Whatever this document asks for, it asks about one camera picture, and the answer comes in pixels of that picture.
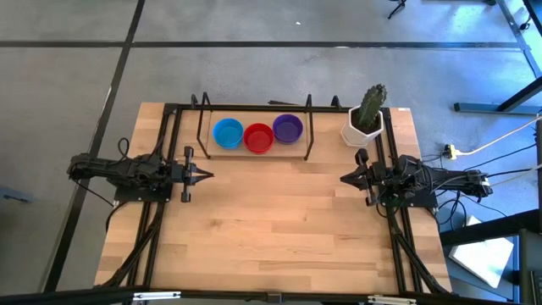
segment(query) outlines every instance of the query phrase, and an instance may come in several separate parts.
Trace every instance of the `gray floor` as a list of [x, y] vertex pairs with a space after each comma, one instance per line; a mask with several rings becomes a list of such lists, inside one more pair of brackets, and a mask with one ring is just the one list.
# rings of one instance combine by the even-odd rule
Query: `gray floor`
[[[523, 22], [521, 1], [507, 3]], [[134, 0], [0, 2], [0, 39], [124, 40], [135, 5]], [[394, 6], [377, 0], [149, 1], [135, 38], [515, 41], [498, 6], [411, 0], [388, 21], [385, 15]], [[527, 36], [529, 43], [537, 38], [532, 29]], [[2, 295], [39, 289], [73, 191], [65, 174], [69, 158], [88, 148], [118, 56], [117, 48], [0, 49], [0, 185], [36, 197], [31, 204], [0, 201]], [[312, 93], [318, 105], [338, 95], [351, 106], [380, 82], [388, 87], [387, 106], [412, 108], [423, 154], [437, 153], [445, 143], [467, 151], [529, 118], [457, 114], [451, 105], [500, 103], [532, 80], [523, 54], [509, 49], [136, 49], [130, 53], [100, 153], [118, 157], [117, 140], [130, 137], [141, 102], [185, 103], [192, 93], [207, 91], [213, 103], [301, 103]], [[530, 103], [542, 105], [541, 99]], [[533, 130], [525, 129], [472, 157], [445, 161], [445, 167], [464, 169], [531, 143]], [[535, 163], [531, 149], [483, 169], [494, 173]], [[91, 187], [106, 197], [113, 195], [104, 181], [95, 180]], [[527, 175], [496, 187], [483, 204], [514, 214], [534, 208], [537, 200], [536, 177]], [[481, 220], [500, 217], [466, 204], [467, 212]], [[108, 211], [104, 202], [87, 196], [60, 289], [91, 286]]]

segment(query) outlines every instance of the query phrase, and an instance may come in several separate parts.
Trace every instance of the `bowl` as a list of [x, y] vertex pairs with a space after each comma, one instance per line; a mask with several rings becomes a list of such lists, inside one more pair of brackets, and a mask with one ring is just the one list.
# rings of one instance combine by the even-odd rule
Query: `bowl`
[[273, 142], [274, 133], [271, 127], [263, 123], [255, 123], [246, 127], [243, 143], [249, 151], [258, 154], [265, 153], [273, 146]]
[[243, 138], [243, 125], [237, 119], [221, 119], [213, 127], [213, 138], [223, 148], [236, 149]]
[[293, 114], [281, 114], [273, 122], [273, 132], [277, 141], [292, 144], [303, 134], [303, 123]]

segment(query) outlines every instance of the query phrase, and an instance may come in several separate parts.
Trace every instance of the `white cable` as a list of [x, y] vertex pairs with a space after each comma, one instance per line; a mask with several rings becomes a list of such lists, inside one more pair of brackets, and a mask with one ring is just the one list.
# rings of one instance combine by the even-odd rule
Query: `white cable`
[[508, 181], [515, 180], [515, 179], [517, 179], [517, 178], [519, 178], [519, 177], [523, 177], [523, 176], [527, 175], [528, 173], [530, 173], [530, 172], [532, 172], [532, 171], [534, 171], [534, 170], [536, 170], [536, 169], [539, 169], [539, 168], [542, 168], [542, 164], [539, 164], [538, 166], [535, 166], [535, 167], [533, 167], [532, 169], [530, 169], [530, 170], [528, 170], [528, 171], [526, 171], [526, 172], [524, 172], [524, 173], [522, 173], [522, 174], [520, 174], [520, 175], [514, 176], [514, 177], [512, 177], [512, 178], [510, 178], [510, 179], [506, 179], [506, 180], [503, 180], [503, 181], [499, 181], [499, 182], [495, 183], [494, 185], [491, 185], [491, 187], [493, 187], [493, 186], [498, 186], [499, 184], [503, 184], [503, 183], [506, 183], [506, 182], [508, 182]]
[[536, 122], [536, 121], [539, 120], [539, 119], [542, 119], [542, 116], [537, 116], [535, 119], [529, 121], [529, 122], [526, 123], [525, 125], [523, 125], [523, 126], [521, 126], [521, 127], [519, 127], [519, 128], [516, 128], [515, 130], [512, 130], [512, 131], [508, 132], [507, 134], [505, 134], [505, 135], [503, 135], [503, 136], [501, 136], [501, 137], [499, 137], [499, 138], [497, 138], [497, 139], [495, 139], [495, 140], [493, 140], [493, 141], [491, 141], [491, 142], [485, 144], [484, 146], [482, 146], [482, 147], [480, 147], [480, 148], [474, 149], [474, 150], [471, 151], [471, 152], [460, 152], [459, 150], [456, 150], [456, 155], [457, 155], [457, 156], [468, 156], [468, 155], [472, 155], [472, 154], [474, 154], [474, 153], [477, 153], [477, 152], [481, 151], [482, 149], [484, 149], [484, 148], [486, 148], [486, 147], [489, 147], [489, 146], [491, 146], [491, 145], [497, 143], [498, 141], [500, 141], [500, 140], [506, 138], [507, 136], [513, 134], [514, 132], [522, 130], [523, 128], [525, 128], [525, 127], [531, 125], [532, 123]]

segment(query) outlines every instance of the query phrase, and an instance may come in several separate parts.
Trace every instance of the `potted plant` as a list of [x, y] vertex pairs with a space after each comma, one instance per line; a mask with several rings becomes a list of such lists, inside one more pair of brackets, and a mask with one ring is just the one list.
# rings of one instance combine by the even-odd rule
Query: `potted plant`
[[340, 135], [349, 147], [366, 147], [384, 129], [380, 107], [386, 100], [386, 88], [382, 84], [372, 86], [362, 104], [348, 111], [348, 122]]

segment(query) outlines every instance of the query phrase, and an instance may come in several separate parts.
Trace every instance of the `red bowl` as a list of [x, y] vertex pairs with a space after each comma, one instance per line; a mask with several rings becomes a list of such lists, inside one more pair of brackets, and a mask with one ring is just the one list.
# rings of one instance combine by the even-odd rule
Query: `red bowl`
[[255, 123], [245, 129], [243, 143], [253, 153], [265, 153], [273, 146], [273, 142], [273, 130], [265, 124]]

